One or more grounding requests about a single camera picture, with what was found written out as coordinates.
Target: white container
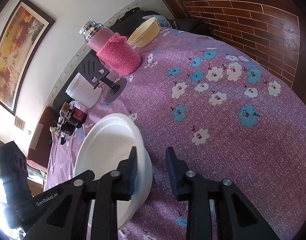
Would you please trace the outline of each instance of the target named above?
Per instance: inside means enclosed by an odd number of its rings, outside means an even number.
[[[141,133],[134,122],[124,114],[109,114],[90,130],[77,155],[74,176],[86,170],[95,173],[95,179],[115,170],[121,160],[129,157],[132,146],[137,152],[137,179],[130,201],[117,201],[117,227],[122,228],[145,202],[152,186],[152,164]],[[88,225],[92,226],[95,201],[92,200]]]
[[[99,87],[94,89],[80,73],[77,73],[66,89],[66,93],[87,108],[92,108],[100,99],[102,89]]]

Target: metal screw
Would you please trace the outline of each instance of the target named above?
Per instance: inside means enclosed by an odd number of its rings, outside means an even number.
[[[187,171],[186,172],[187,177],[194,177],[195,175],[196,175],[196,173],[194,171]]]
[[[75,187],[79,187],[79,186],[82,186],[83,183],[84,183],[83,180],[77,179],[76,181],[73,182],[73,185],[74,185]]]
[[[223,184],[225,186],[230,186],[230,185],[232,185],[232,181],[230,179],[223,179]]]
[[[117,177],[117,176],[120,176],[120,172],[119,172],[118,170],[114,170],[114,171],[111,171],[111,172],[110,172],[110,175],[111,175],[112,177]]]

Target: thermos lid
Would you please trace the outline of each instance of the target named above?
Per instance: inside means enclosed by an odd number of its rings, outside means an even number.
[[[81,35],[84,35],[85,41],[88,42],[92,36],[104,25],[96,23],[94,21],[88,21],[79,31]]]

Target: round black base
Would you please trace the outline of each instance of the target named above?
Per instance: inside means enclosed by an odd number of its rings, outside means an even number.
[[[108,91],[105,101],[107,103],[111,103],[113,102],[115,99],[118,98],[118,96],[123,92],[125,86],[126,86],[127,80],[125,78],[121,78],[120,80],[118,80],[115,84],[119,85],[120,87],[118,88],[118,90],[111,94],[111,91]]]

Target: brick pattern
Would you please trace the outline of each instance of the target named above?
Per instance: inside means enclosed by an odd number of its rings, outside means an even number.
[[[185,2],[206,22],[213,38],[243,51],[292,87],[299,53],[298,17],[275,7],[242,1]]]

